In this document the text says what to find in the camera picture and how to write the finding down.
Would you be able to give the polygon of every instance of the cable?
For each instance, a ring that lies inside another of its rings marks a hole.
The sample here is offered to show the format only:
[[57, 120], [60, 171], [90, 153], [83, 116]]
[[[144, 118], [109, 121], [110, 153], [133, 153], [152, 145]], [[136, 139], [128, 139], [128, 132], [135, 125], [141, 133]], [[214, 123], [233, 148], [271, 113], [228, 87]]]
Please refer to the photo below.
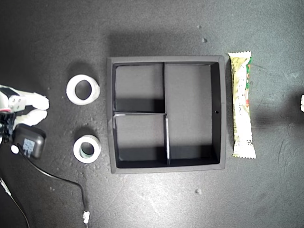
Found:
[[2, 178], [0, 178], [0, 184], [2, 185], [2, 187], [4, 188], [5, 192], [11, 197], [11, 199], [14, 201], [14, 203], [16, 204], [17, 208], [21, 211], [25, 221], [27, 222], [28, 228], [29, 227], [29, 220], [27, 218], [27, 216], [25, 215], [25, 213], [23, 212], [23, 210], [21, 209], [21, 207], [18, 205], [18, 203], [15, 201], [15, 199], [13, 198], [13, 196], [11, 195], [11, 192], [9, 190], [9, 188], [7, 187], [7, 185], [5, 184], [4, 180]]
[[24, 214], [23, 210], [19, 207], [18, 203], [14, 200], [14, 198], [13, 198], [12, 196], [10, 196], [10, 197], [11, 197], [11, 199], [14, 201], [14, 203], [16, 204], [17, 208], [19, 208], [19, 210], [20, 210], [21, 213], [23, 214], [23, 217], [25, 218], [25, 220], [26, 220], [26, 222], [27, 222], [28, 228], [30, 228], [30, 227], [29, 227], [29, 220], [28, 220], [27, 216]]
[[86, 198], [85, 198], [85, 191], [84, 191], [83, 187], [82, 187], [80, 184], [78, 184], [78, 183], [76, 183], [76, 182], [73, 182], [73, 181], [71, 181], [71, 180], [66, 180], [66, 179], [63, 179], [63, 178], [61, 178], [61, 177], [54, 176], [54, 175], [49, 174], [48, 172], [42, 170], [42, 169], [39, 168], [37, 165], [35, 165], [27, 156], [25, 156], [24, 150], [23, 150], [23, 148], [21, 147], [21, 145], [20, 145], [19, 143], [17, 144], [17, 146], [18, 146], [18, 148], [19, 148], [19, 150], [20, 150], [20, 153], [21, 153], [21, 155], [23, 156], [23, 158], [24, 158], [25, 160], [27, 160], [28, 163], [29, 163], [31, 166], [33, 166], [36, 170], [38, 170], [38, 171], [41, 172], [42, 174], [44, 174], [44, 175], [46, 175], [46, 176], [48, 176], [48, 177], [50, 177], [50, 178], [53, 178], [53, 179], [55, 179], [55, 180], [65, 181], [65, 182], [67, 182], [67, 183], [70, 183], [70, 184], [73, 184], [73, 185], [76, 185], [77, 187], [79, 187], [79, 188], [81, 189], [81, 196], [82, 196], [82, 203], [83, 203], [83, 205], [84, 205], [84, 212], [88, 211], [87, 204], [86, 204]]

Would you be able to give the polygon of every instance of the compartment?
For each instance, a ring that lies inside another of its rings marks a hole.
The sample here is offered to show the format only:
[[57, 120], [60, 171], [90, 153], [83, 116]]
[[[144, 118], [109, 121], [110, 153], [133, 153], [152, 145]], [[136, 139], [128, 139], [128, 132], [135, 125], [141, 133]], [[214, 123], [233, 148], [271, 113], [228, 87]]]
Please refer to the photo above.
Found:
[[164, 113], [163, 65], [116, 68], [116, 111]]
[[166, 65], [171, 166], [219, 164], [221, 103], [219, 65], [214, 64]]
[[167, 164], [164, 115], [124, 115], [116, 117], [115, 122], [118, 168]]

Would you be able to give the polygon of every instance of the white tape roll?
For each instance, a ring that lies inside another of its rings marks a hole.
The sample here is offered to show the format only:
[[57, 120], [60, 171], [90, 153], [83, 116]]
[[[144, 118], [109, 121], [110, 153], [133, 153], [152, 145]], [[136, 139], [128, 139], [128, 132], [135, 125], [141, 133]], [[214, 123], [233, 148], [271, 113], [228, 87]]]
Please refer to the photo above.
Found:
[[[76, 86], [81, 81], [87, 81], [92, 88], [90, 96], [86, 100], [81, 100], [75, 92]], [[69, 80], [66, 87], [66, 95], [68, 99], [76, 105], [86, 105], [92, 103], [100, 95], [100, 88], [98, 83], [91, 77], [87, 75], [76, 75]]]
[[[83, 143], [89, 143], [93, 146], [94, 152], [92, 155], [86, 154], [83, 152], [81, 145]], [[101, 143], [100, 141], [93, 135], [84, 135], [79, 138], [73, 148], [74, 156], [82, 163], [92, 163], [94, 162], [101, 152]]]

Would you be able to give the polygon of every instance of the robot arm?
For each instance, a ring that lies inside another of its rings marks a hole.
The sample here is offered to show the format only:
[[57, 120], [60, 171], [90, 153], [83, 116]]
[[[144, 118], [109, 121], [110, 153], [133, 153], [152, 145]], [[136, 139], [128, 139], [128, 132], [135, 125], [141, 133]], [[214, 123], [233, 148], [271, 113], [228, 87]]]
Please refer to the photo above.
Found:
[[0, 111], [19, 112], [31, 105], [39, 110], [47, 110], [49, 101], [45, 96], [28, 93], [11, 87], [0, 85]]
[[[16, 115], [29, 105], [36, 109], [27, 115]], [[0, 85], [0, 144], [12, 136], [18, 124], [33, 126], [40, 123], [46, 118], [48, 108], [49, 100], [45, 96]]]

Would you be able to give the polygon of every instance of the power cord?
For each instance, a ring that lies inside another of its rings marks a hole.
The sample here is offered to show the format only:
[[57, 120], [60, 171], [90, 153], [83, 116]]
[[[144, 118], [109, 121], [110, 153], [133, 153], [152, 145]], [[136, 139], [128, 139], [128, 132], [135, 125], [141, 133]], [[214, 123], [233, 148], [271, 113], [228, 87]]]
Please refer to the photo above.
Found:
[[43, 169], [39, 168], [37, 165], [35, 165], [26, 155], [25, 155], [25, 152], [23, 150], [23, 148], [21, 147], [21, 145], [18, 143], [17, 144], [18, 148], [19, 148], [19, 151], [21, 153], [21, 155], [23, 156], [23, 158], [28, 161], [28, 163], [33, 166], [36, 170], [38, 170], [39, 172], [41, 172], [42, 174], [50, 177], [50, 178], [53, 178], [55, 180], [61, 180], [61, 181], [64, 181], [66, 183], [69, 183], [69, 184], [73, 184], [73, 185], [76, 185], [77, 187], [79, 187], [81, 189], [81, 196], [82, 196], [82, 203], [84, 205], [84, 214], [83, 214], [83, 219], [84, 219], [84, 223], [88, 224], [89, 222], [89, 216], [90, 216], [90, 212], [88, 211], [88, 207], [87, 207], [87, 204], [86, 204], [86, 197], [85, 197], [85, 191], [84, 191], [84, 188], [79, 184], [79, 183], [76, 183], [76, 182], [73, 182], [71, 180], [67, 180], [67, 179], [63, 179], [61, 177], [57, 177], [57, 176], [54, 176], [46, 171], [44, 171]]
[[25, 221], [27, 222], [28, 228], [29, 227], [29, 220], [27, 218], [27, 216], [25, 215], [25, 213], [23, 212], [23, 210], [21, 209], [21, 207], [18, 205], [18, 203], [15, 201], [15, 199], [13, 198], [13, 196], [11, 195], [11, 192], [9, 190], [9, 188], [6, 186], [4, 180], [2, 178], [0, 178], [0, 184], [2, 185], [2, 187], [4, 188], [5, 192], [11, 197], [11, 199], [14, 201], [14, 203], [16, 204], [17, 208], [21, 211]]

